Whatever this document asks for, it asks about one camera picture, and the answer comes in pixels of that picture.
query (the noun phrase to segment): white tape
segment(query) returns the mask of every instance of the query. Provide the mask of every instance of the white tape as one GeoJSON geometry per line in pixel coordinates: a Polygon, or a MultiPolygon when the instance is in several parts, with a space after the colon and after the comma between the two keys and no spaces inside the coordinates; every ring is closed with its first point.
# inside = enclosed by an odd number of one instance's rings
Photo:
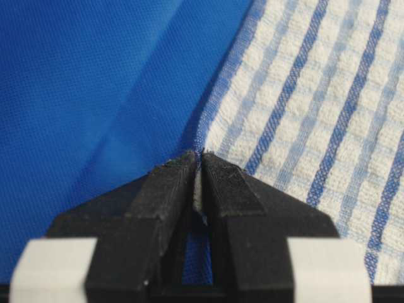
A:
{"type": "Polygon", "coordinates": [[[10,303],[85,303],[96,238],[31,240],[14,270],[10,303]]]}
{"type": "Polygon", "coordinates": [[[364,259],[353,241],[288,238],[295,303],[371,303],[364,259]]]}

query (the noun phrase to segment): white towel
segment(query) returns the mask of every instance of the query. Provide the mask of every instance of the white towel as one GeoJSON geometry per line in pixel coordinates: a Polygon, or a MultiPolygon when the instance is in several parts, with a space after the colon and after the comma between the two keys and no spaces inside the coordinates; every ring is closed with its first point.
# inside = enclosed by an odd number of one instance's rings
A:
{"type": "Polygon", "coordinates": [[[196,148],[329,214],[404,283],[403,0],[256,0],[196,148]]]}

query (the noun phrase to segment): textured cloth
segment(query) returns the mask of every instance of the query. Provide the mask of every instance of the textured cloth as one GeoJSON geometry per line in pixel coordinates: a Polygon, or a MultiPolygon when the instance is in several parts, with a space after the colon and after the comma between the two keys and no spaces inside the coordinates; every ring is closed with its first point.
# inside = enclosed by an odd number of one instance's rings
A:
{"type": "Polygon", "coordinates": [[[192,146],[250,3],[0,1],[0,283],[57,214],[192,146]]]}
{"type": "Polygon", "coordinates": [[[372,283],[404,283],[402,0],[256,0],[196,149],[326,212],[372,283]]]}

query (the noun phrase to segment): blue fabric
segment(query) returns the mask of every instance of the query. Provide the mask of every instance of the blue fabric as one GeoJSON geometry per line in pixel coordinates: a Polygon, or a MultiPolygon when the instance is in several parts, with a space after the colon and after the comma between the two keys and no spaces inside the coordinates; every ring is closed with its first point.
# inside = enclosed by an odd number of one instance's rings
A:
{"type": "Polygon", "coordinates": [[[208,227],[197,213],[193,213],[191,221],[182,283],[197,285],[213,283],[208,227]]]}
{"type": "Polygon", "coordinates": [[[56,214],[192,145],[187,126],[248,5],[1,1],[1,283],[56,214]]]}
{"type": "Polygon", "coordinates": [[[237,34],[236,40],[223,62],[222,68],[218,71],[215,82],[212,83],[212,89],[208,92],[206,105],[202,108],[200,117],[196,124],[196,136],[194,139],[194,149],[201,153],[205,149],[205,141],[209,132],[211,123],[217,115],[218,108],[223,96],[228,92],[232,84],[232,78],[235,76],[242,62],[242,54],[250,46],[258,21],[261,19],[266,0],[254,0],[246,18],[237,34]]]}

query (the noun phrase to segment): black plastic jaw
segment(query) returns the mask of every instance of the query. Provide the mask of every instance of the black plastic jaw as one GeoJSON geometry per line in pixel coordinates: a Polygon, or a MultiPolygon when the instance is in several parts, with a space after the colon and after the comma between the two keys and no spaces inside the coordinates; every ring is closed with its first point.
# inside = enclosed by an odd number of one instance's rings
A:
{"type": "MultiPolygon", "coordinates": [[[[196,155],[60,214],[48,238],[96,237],[87,302],[293,302],[288,237],[338,237],[328,215],[247,175],[201,157],[213,285],[181,285],[196,155]]],[[[373,287],[373,302],[402,302],[403,287],[373,287]]],[[[0,302],[8,287],[0,285],[0,302]]]]}

